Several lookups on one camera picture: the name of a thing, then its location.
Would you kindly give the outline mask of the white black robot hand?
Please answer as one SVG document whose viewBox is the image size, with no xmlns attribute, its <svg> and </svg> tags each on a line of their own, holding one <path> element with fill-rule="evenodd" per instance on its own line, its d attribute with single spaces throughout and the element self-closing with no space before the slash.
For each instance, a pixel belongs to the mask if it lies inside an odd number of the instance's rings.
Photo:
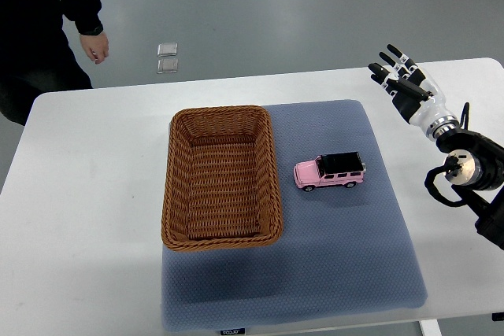
<svg viewBox="0 0 504 336">
<path fill-rule="evenodd" d="M 393 106 L 410 125 L 422 130 L 434 141 L 446 131 L 460 126 L 458 118 L 446 107 L 446 97 L 437 82 L 408 55 L 387 45 L 380 58 L 390 67 L 369 65 L 371 79 L 392 99 Z"/>
</svg>

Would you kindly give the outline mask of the person's bare hand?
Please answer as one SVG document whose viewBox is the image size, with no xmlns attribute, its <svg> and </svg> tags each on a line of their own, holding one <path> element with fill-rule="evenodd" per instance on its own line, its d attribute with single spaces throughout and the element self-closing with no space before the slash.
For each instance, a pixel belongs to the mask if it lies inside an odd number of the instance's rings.
<svg viewBox="0 0 504 336">
<path fill-rule="evenodd" d="M 109 40 L 105 32 L 99 35 L 80 35 L 80 44 L 85 54 L 99 65 L 109 56 Z"/>
</svg>

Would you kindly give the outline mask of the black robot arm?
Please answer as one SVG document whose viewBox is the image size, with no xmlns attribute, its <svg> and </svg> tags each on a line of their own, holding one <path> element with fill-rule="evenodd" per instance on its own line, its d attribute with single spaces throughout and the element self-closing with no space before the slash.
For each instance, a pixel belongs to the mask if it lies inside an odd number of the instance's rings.
<svg viewBox="0 0 504 336">
<path fill-rule="evenodd" d="M 447 123 L 434 130 L 432 139 L 447 156 L 431 169 L 424 186 L 438 202 L 452 207 L 468 206 L 476 215 L 478 234 L 503 247 L 503 147 L 475 131 Z M 459 196 L 452 201 L 435 185 L 443 175 Z"/>
</svg>

